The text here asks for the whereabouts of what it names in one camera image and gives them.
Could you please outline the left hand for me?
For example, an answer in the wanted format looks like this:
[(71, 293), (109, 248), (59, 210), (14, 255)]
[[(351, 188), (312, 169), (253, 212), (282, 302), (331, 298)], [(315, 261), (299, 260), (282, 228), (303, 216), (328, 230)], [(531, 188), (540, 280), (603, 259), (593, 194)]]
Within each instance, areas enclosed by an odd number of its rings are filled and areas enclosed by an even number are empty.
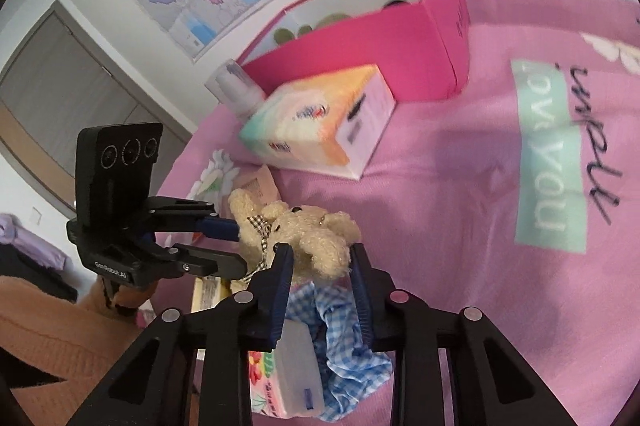
[(107, 318), (132, 320), (138, 309), (148, 301), (157, 289), (158, 282), (136, 289), (97, 277), (88, 294), (81, 298), (78, 306), (99, 313)]

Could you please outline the orange sweater left forearm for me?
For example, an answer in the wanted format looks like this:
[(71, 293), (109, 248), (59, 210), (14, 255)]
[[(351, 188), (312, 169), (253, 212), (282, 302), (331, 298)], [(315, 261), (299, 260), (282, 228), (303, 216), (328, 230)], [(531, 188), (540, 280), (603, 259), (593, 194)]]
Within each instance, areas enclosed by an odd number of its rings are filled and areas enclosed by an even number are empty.
[(32, 424), (66, 424), (142, 332), (78, 302), (1, 278), (1, 375)]

